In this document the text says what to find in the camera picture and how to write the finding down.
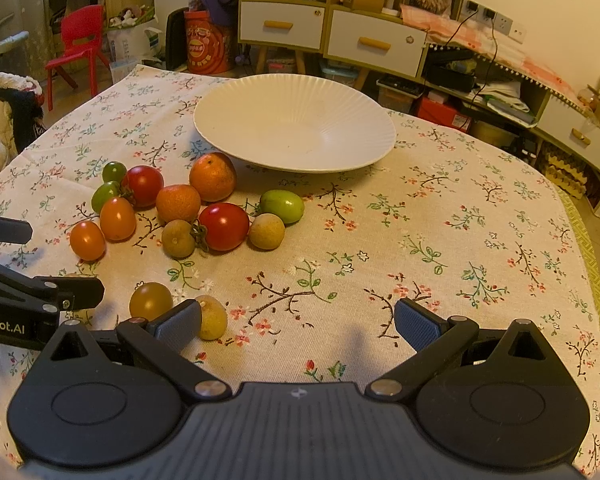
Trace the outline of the white ribbed plate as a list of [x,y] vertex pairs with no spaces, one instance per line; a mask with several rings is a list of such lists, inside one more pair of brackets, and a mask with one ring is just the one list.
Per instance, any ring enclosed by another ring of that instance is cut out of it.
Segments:
[[297,74],[224,81],[198,102],[194,123],[227,155],[305,174],[370,166],[396,143],[396,126],[376,101],[339,82]]

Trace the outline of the orange tomato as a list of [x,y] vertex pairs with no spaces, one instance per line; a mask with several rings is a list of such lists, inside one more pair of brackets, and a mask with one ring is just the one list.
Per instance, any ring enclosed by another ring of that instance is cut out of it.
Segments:
[[70,246],[73,252],[85,262],[96,261],[106,252],[104,234],[93,221],[83,221],[72,228]]
[[135,211],[125,198],[110,198],[102,205],[99,224],[106,240],[123,242],[135,233]]

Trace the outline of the red plastic chair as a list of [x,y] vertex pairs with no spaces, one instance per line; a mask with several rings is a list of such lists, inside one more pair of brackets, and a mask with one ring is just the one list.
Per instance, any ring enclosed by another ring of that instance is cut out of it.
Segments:
[[84,6],[65,16],[60,22],[60,36],[65,47],[59,58],[53,58],[45,65],[46,101],[48,110],[54,107],[53,76],[55,74],[73,89],[78,88],[76,81],[66,72],[65,65],[85,60],[88,67],[88,82],[91,96],[97,96],[96,62],[102,62],[106,68],[110,62],[102,50],[104,39],[105,9],[100,4]]

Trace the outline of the small orange mandarin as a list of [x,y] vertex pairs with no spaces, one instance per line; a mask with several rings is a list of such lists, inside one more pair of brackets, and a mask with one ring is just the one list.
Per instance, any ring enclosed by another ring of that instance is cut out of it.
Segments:
[[164,223],[173,220],[193,222],[200,211],[201,198],[193,186],[174,184],[162,188],[156,197],[159,219]]

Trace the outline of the brownish yellow tomato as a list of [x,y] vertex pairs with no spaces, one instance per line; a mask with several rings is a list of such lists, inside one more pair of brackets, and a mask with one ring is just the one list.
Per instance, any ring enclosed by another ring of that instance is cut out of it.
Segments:
[[146,318],[153,321],[173,308],[173,298],[169,289],[157,282],[140,285],[131,296],[129,309],[132,318]]

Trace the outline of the floral tablecloth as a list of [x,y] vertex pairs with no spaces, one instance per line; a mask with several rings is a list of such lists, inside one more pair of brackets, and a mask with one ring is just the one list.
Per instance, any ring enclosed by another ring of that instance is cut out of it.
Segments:
[[0,244],[0,263],[28,275],[86,275],[104,301],[82,322],[108,330],[129,315],[139,284],[175,300],[209,294],[228,326],[187,356],[233,385],[365,384],[411,354],[394,328],[408,298],[440,316],[501,328],[530,318],[581,388],[591,423],[574,463],[600,470],[600,274],[568,195],[513,155],[452,129],[392,113],[396,145],[380,162],[336,174],[283,174],[238,164],[232,202],[254,211],[269,190],[306,204],[272,252],[167,257],[155,211],[134,236],[93,263],[69,245],[94,216],[91,198],[108,162],[159,170],[184,184],[209,151],[196,105],[219,79],[137,67],[61,118],[0,173],[0,216],[27,220],[32,240]]

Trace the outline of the yellow-brown longan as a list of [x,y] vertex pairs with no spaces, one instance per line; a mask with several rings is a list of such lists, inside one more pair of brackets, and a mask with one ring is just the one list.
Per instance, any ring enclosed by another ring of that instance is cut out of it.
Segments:
[[201,324],[198,330],[198,338],[212,341],[221,338],[227,328],[227,314],[224,306],[209,295],[201,295],[196,298],[200,305]]

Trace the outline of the low wooden tv bench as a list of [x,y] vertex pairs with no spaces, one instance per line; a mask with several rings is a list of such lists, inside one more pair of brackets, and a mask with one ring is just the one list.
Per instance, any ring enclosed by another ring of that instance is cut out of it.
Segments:
[[[513,70],[498,55],[482,55],[455,44],[426,42],[418,70],[430,88],[455,96],[464,107],[482,108],[531,130],[600,173],[600,120],[583,104]],[[489,92],[497,84],[518,84],[514,93],[528,110],[498,104]]]

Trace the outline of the large green oval tomato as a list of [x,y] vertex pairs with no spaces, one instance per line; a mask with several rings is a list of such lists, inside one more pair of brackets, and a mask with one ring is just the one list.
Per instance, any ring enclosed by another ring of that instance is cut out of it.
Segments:
[[286,190],[269,190],[260,197],[260,213],[275,214],[286,226],[297,223],[304,214],[302,198]]

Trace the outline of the light green tomato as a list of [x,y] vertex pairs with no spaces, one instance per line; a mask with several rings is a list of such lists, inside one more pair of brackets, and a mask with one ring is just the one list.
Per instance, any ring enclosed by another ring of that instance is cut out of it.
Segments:
[[103,183],[93,194],[91,204],[95,214],[100,214],[102,206],[108,200],[120,195],[120,183],[117,181],[108,181]]

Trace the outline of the large orange mandarin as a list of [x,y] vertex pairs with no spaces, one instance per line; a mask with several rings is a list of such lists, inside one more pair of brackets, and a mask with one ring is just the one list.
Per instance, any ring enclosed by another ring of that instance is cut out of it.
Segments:
[[235,191],[237,172],[223,153],[212,152],[198,157],[189,170],[189,184],[207,203],[226,200]]

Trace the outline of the brown longan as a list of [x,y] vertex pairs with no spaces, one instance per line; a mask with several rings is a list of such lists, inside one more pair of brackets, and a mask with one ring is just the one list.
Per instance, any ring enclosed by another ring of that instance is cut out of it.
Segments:
[[249,241],[255,248],[274,250],[282,244],[285,231],[285,223],[276,214],[259,214],[251,223]]
[[189,257],[196,248],[192,226],[185,220],[168,222],[161,233],[161,244],[164,253],[173,259]]

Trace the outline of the wooden cabinet white drawers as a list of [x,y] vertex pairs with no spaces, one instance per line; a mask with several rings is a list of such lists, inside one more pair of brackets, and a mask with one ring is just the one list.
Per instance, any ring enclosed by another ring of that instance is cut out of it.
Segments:
[[340,0],[239,0],[238,41],[258,49],[256,72],[274,48],[294,51],[297,70],[309,53],[358,66],[356,86],[372,71],[411,80],[422,73],[426,32],[400,18],[353,10]]

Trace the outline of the red box under bench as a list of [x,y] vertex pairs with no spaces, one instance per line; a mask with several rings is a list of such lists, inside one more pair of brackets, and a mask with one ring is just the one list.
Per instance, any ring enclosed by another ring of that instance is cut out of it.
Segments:
[[439,126],[445,126],[467,132],[470,128],[471,118],[454,107],[445,103],[439,103],[422,96],[416,107],[416,116],[433,122]]

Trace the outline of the orange red drum bucket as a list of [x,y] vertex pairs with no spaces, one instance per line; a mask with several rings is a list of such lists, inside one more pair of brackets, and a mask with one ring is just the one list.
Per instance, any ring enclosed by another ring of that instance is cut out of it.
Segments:
[[212,75],[234,67],[233,31],[214,24],[208,11],[186,11],[185,36],[189,73]]

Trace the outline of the pink cloth on bench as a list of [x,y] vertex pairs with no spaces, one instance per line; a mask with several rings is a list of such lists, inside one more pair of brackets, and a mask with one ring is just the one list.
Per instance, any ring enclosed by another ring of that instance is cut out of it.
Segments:
[[559,99],[576,107],[582,106],[577,93],[565,79],[550,66],[528,54],[513,39],[496,30],[491,32],[491,26],[469,22],[460,24],[445,16],[405,4],[401,6],[401,18],[406,26],[426,32],[428,42],[438,46],[466,48],[484,58],[495,58],[498,64],[534,80]]

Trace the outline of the small dark green tomato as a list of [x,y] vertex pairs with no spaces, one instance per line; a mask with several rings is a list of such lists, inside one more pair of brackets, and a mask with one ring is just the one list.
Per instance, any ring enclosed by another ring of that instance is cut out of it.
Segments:
[[107,182],[121,183],[126,175],[126,167],[122,162],[107,162],[102,168],[102,180]]

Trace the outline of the red tomato with stem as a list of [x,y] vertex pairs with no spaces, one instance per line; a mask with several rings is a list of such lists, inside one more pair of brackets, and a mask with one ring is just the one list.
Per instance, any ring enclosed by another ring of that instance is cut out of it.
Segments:
[[217,203],[201,211],[198,224],[204,228],[204,241],[214,252],[230,252],[246,239],[249,217],[237,205]]

